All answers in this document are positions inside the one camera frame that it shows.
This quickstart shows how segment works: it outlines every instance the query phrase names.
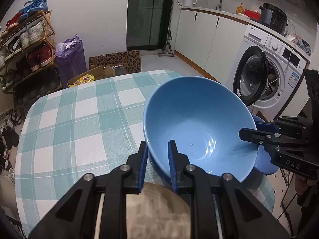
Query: mop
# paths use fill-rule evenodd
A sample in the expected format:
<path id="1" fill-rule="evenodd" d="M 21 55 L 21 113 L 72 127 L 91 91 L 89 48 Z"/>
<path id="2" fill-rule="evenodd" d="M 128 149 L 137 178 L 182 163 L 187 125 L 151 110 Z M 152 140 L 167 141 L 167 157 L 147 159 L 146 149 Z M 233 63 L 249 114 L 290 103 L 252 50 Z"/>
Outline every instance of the mop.
<path id="1" fill-rule="evenodd" d="M 170 28 L 171 28 L 171 21 L 172 21 L 173 5 L 174 5 L 174 0 L 172 1 L 171 14 L 169 16 L 169 24 L 168 24 L 166 43 L 165 43 L 164 47 L 162 48 L 162 52 L 159 53 L 159 57 L 173 57 L 173 56 L 175 56 L 172 53 L 172 47 L 171 47 L 171 44 L 169 43 L 169 41 L 172 40 Z"/>

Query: metal screw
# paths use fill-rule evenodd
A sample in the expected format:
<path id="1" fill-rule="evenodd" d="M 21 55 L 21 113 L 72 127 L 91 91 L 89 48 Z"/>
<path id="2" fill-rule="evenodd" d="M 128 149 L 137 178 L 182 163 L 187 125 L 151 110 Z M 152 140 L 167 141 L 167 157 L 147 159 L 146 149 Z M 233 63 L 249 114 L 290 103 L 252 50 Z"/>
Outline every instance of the metal screw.
<path id="1" fill-rule="evenodd" d="M 223 178 L 224 178 L 225 180 L 227 180 L 227 181 L 230 181 L 230 180 L 232 180 L 232 175 L 231 175 L 230 173 L 225 173 L 225 174 L 223 175 Z"/>
<path id="2" fill-rule="evenodd" d="M 83 179 L 86 181 L 90 181 L 93 179 L 93 174 L 92 173 L 87 173 L 83 176 Z"/>
<path id="3" fill-rule="evenodd" d="M 128 164 L 123 164 L 123 165 L 121 165 L 121 170 L 122 171 L 128 171 L 130 169 L 130 166 L 128 165 Z"/>
<path id="4" fill-rule="evenodd" d="M 188 164 L 188 165 L 186 165 L 186 170 L 188 170 L 188 171 L 194 171 L 196 169 L 196 166 L 195 165 L 193 165 L 193 164 Z"/>

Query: electric pressure cooker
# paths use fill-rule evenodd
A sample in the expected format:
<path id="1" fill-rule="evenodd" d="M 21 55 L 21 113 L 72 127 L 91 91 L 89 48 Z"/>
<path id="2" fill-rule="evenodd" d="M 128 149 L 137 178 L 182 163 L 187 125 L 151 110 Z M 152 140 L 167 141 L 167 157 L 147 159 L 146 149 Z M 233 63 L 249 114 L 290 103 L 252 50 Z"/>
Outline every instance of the electric pressure cooker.
<path id="1" fill-rule="evenodd" d="M 283 35 L 287 24 L 285 12 L 270 3 L 264 3 L 259 8 L 261 9 L 259 23 Z"/>

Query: washing machine door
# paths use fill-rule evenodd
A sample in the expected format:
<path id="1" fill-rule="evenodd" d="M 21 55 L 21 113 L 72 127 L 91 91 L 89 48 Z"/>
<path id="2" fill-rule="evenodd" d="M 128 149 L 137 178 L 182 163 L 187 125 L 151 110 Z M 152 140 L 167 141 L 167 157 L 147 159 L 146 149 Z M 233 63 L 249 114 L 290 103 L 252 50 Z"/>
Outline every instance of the washing machine door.
<path id="1" fill-rule="evenodd" d="M 245 51 L 238 64 L 232 91 L 246 106 L 250 106 L 264 92 L 267 76 L 267 57 L 259 47 L 252 46 Z"/>

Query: checkered tablecloth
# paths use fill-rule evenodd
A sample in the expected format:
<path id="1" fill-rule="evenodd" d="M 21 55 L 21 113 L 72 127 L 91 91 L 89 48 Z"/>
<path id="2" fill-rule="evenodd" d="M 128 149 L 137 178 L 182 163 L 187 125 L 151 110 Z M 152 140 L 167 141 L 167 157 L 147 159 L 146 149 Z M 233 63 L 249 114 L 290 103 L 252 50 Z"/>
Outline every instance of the checkered tablecloth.
<path id="1" fill-rule="evenodd" d="M 27 235 L 85 173 L 109 173 L 137 152 L 144 140 L 146 100 L 159 84 L 179 75 L 167 70 L 126 74 L 36 101 L 24 122 L 15 170 L 17 206 Z M 145 180 L 162 184 L 150 163 Z M 272 211 L 273 188 L 266 176 L 251 192 Z"/>

